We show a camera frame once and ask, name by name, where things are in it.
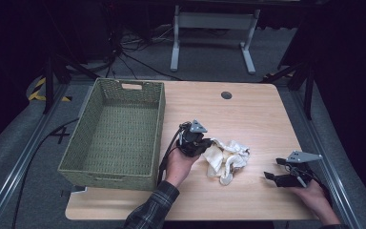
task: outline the basket handle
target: basket handle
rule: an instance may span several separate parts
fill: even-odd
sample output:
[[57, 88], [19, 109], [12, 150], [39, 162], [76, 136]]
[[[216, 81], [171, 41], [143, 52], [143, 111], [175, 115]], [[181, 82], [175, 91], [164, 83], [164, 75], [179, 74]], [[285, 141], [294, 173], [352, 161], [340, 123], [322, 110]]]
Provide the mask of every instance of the basket handle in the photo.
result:
[[122, 178], [102, 178], [102, 177], [95, 177], [95, 180], [110, 180], [110, 181], [117, 181], [117, 182], [121, 182], [123, 181]]
[[136, 81], [119, 81], [122, 89], [127, 90], [143, 90], [144, 82], [136, 82]]

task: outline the black curtain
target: black curtain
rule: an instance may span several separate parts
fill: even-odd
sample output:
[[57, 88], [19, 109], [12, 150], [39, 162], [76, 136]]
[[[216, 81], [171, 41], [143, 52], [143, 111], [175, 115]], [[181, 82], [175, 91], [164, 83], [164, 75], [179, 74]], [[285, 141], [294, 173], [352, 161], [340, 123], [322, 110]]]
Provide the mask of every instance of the black curtain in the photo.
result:
[[340, 141], [366, 186], [366, 0], [333, 0], [298, 29], [282, 60], [312, 60]]
[[0, 0], [0, 134], [29, 104], [26, 90], [45, 59], [38, 40], [17, 6]]

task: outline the yellow tape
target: yellow tape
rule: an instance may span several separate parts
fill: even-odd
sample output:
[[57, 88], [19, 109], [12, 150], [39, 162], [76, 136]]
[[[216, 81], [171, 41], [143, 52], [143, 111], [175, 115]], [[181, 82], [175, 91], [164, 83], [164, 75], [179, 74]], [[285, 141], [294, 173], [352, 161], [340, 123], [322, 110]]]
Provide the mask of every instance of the yellow tape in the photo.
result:
[[[31, 95], [29, 96], [29, 101], [32, 100], [41, 100], [41, 101], [46, 101], [47, 98], [43, 95], [39, 95], [38, 92], [40, 92], [40, 89], [43, 87], [43, 85], [46, 83], [46, 78], [45, 77], [41, 77], [40, 80], [38, 80], [37, 84], [35, 85]], [[72, 101], [72, 96], [64, 96], [61, 101], [64, 102], [71, 102]]]

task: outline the metal stand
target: metal stand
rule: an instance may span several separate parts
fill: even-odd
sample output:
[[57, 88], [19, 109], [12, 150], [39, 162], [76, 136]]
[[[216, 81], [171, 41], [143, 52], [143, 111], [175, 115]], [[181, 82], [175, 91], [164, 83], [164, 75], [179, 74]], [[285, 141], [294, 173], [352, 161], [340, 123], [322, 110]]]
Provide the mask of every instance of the metal stand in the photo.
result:
[[292, 79], [287, 84], [287, 87], [291, 91], [297, 91], [306, 80], [305, 95], [304, 95], [304, 112], [309, 120], [311, 117], [311, 103], [312, 103], [312, 92], [314, 87], [314, 65], [311, 63], [300, 63], [290, 66], [278, 73], [267, 74], [267, 78], [263, 79], [261, 83], [273, 83], [277, 79], [294, 73]]
[[66, 65], [70, 65], [74, 69], [87, 75], [93, 80], [100, 77], [99, 75], [92, 73], [88, 69], [72, 62], [71, 60], [62, 55], [51, 53], [49, 60], [47, 61], [45, 66], [46, 107], [44, 109], [43, 114], [48, 113], [52, 104], [54, 103], [54, 86], [53, 86], [54, 76], [56, 76], [59, 83], [61, 84], [68, 84], [71, 81], [71, 76], [70, 73], [68, 73], [68, 70], [66, 69]]
[[241, 42], [240, 47], [249, 74], [255, 74], [254, 63], [249, 53], [249, 47], [254, 36], [254, 29], [257, 24], [260, 10], [254, 14], [228, 14], [228, 13], [202, 13], [202, 12], [180, 12], [179, 6], [174, 9], [174, 41], [171, 61], [171, 71], [176, 72], [179, 61], [179, 29], [180, 28], [208, 28], [247, 30], [246, 42]]

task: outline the metal frame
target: metal frame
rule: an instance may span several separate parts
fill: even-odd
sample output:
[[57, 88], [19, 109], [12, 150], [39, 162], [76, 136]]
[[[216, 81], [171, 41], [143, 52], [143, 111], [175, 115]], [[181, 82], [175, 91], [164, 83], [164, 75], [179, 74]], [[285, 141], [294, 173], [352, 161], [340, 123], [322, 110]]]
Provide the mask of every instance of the metal frame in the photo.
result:
[[209, 28], [247, 30], [248, 36], [245, 42], [240, 43], [243, 58], [249, 74], [255, 74], [254, 62], [249, 53], [249, 47], [254, 36], [254, 29], [257, 24], [260, 10], [254, 14], [229, 14], [229, 13], [202, 13], [202, 12], [180, 12], [179, 6], [174, 8], [174, 41], [171, 60], [171, 71], [176, 72], [179, 62], [179, 29], [180, 28]]
[[349, 197], [336, 171], [336, 168], [333, 165], [330, 157], [325, 154], [325, 149], [323, 148], [314, 123], [308, 119], [303, 111], [304, 101], [302, 100], [301, 95], [298, 92], [291, 91], [291, 96], [295, 102], [297, 111], [302, 117], [302, 122], [304, 123], [304, 126], [307, 127], [308, 133], [311, 136], [316, 153], [323, 155], [323, 158], [319, 161], [319, 165], [324, 176], [328, 180], [329, 188], [340, 210], [341, 217], [350, 228], [362, 228], [360, 222], [356, 218], [356, 213], [353, 210], [351, 202], [349, 201]]
[[61, 99], [64, 96], [67, 88], [68, 85], [66, 84], [60, 84], [58, 86], [58, 90], [52, 107], [47, 112], [47, 114], [43, 114], [40, 118], [29, 142], [27, 143], [20, 157], [17, 159], [17, 162], [9, 173], [8, 177], [6, 178], [5, 183], [0, 191], [0, 216], [2, 215], [6, 205], [10, 201], [10, 198], [16, 190], [17, 185], [26, 173], [28, 164], [31, 162], [33, 152], [36, 150], [40, 140], [43, 138], [43, 133], [50, 121], [50, 118], [53, 116], [55, 109], [61, 102]]

